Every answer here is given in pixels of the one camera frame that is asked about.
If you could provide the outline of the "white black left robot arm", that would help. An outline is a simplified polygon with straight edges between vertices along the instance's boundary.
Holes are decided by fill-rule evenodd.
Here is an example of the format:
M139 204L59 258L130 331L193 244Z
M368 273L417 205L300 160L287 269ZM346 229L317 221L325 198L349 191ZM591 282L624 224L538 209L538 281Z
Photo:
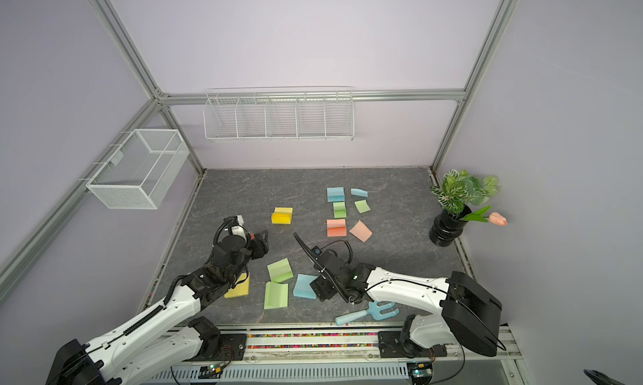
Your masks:
M48 384L140 384L176 363L214 358L220 330L201 311L236 288L253 259L269 251L269 234L252 234L239 215L224 219L206 262L177 276L158 302L86 343L73 339L55 354Z

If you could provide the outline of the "torn light green page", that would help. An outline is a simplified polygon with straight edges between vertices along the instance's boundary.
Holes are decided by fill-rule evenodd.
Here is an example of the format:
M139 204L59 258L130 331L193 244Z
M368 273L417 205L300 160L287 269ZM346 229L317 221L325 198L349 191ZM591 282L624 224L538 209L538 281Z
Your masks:
M355 201L354 205L360 214L365 214L371 210L366 199Z

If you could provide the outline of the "salmon memo pad front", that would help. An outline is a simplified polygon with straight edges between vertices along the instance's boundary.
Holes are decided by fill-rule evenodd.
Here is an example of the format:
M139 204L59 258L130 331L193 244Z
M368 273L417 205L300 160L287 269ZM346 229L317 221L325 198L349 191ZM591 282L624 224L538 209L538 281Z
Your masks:
M345 237L347 235L346 219L328 219L327 234L329 238Z

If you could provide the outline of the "light blue memo pad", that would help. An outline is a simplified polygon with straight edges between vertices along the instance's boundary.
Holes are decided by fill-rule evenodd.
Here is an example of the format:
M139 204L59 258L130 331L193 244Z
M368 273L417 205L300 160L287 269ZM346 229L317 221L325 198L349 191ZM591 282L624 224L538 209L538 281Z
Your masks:
M316 293L311 287L311 284L316 279L316 276L299 274L296 278L293 296L307 300L316 300Z
M344 187L328 187L327 188L327 200L330 203L339 203L345 201L345 189Z

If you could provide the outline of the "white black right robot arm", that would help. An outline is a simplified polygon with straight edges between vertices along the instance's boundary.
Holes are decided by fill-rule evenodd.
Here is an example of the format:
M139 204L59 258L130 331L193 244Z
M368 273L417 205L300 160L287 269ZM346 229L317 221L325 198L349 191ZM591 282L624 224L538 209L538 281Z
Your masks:
M502 303L467 274L448 278L407 276L372 264L353 264L336 252L300 244L320 276L311 287L320 301L340 296L346 303L395 303L423 311L411 314L393 341L384 348L405 358L416 358L437 345L457 344L484 357L495 357L507 347L499 339Z

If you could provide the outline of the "light blue memo pad front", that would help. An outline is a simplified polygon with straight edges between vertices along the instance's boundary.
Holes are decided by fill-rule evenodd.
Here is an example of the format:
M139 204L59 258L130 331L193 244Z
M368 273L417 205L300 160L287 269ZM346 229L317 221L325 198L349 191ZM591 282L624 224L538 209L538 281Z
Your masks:
M316 276L299 274L296 278L293 296L307 300L316 300L316 293L311 287L311 284L316 279Z

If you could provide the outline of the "torn salmon page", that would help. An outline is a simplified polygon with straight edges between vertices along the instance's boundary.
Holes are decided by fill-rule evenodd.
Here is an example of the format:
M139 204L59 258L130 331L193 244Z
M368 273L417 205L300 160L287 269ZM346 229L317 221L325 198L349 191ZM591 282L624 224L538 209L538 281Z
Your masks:
M371 229L361 220L349 232L363 243L367 242L373 235Z

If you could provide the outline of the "light green memo pad front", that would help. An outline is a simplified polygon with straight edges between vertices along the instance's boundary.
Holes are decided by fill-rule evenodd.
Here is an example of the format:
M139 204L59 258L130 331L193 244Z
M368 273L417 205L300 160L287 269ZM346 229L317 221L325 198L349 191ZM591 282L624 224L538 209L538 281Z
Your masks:
M276 282L267 282L265 289L265 310L286 308L288 306L289 286Z

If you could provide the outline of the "light green memo pad small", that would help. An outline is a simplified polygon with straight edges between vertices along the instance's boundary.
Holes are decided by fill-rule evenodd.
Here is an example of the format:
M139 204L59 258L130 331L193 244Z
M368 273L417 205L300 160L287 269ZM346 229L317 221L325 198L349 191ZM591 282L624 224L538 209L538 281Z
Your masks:
M333 216L334 219L346 219L347 207L345 202L335 202L333 203Z

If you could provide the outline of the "torn light blue page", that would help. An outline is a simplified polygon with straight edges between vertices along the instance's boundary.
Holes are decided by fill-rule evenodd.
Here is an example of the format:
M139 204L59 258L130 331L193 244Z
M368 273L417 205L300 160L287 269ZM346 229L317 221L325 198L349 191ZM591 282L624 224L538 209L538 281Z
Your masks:
M351 188L350 192L354 197L361 197L361 198L367 198L368 197L368 192L363 190L363 189Z

